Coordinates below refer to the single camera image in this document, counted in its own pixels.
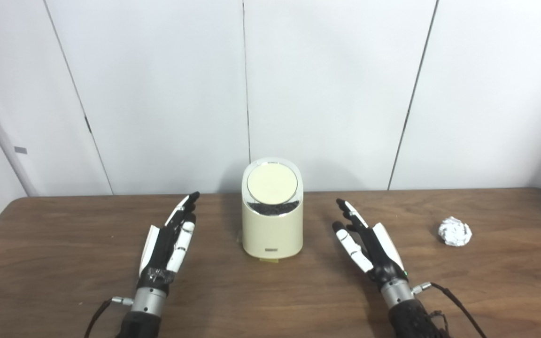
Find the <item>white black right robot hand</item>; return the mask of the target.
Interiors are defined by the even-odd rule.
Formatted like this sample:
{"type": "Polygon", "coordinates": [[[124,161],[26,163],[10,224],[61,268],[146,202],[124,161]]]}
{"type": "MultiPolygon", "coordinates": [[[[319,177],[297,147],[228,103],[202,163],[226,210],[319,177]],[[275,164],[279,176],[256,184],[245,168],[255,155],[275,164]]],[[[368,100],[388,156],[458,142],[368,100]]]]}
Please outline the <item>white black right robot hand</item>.
{"type": "Polygon", "coordinates": [[[378,289],[394,280],[407,282],[402,259],[385,226],[382,223],[369,226],[349,202],[337,199],[336,203],[351,223],[344,225],[335,221],[333,232],[352,261],[378,289]]]}

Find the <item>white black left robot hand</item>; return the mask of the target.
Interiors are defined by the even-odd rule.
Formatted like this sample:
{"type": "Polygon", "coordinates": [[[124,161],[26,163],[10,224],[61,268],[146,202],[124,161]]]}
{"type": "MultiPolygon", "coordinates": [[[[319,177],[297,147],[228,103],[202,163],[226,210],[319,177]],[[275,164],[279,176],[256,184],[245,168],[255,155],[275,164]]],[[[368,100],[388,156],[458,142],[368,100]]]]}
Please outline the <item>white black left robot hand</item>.
{"type": "Polygon", "coordinates": [[[163,227],[150,226],[139,264],[137,289],[148,287],[168,292],[193,239],[194,210],[199,196],[195,191],[184,197],[163,227]]]}

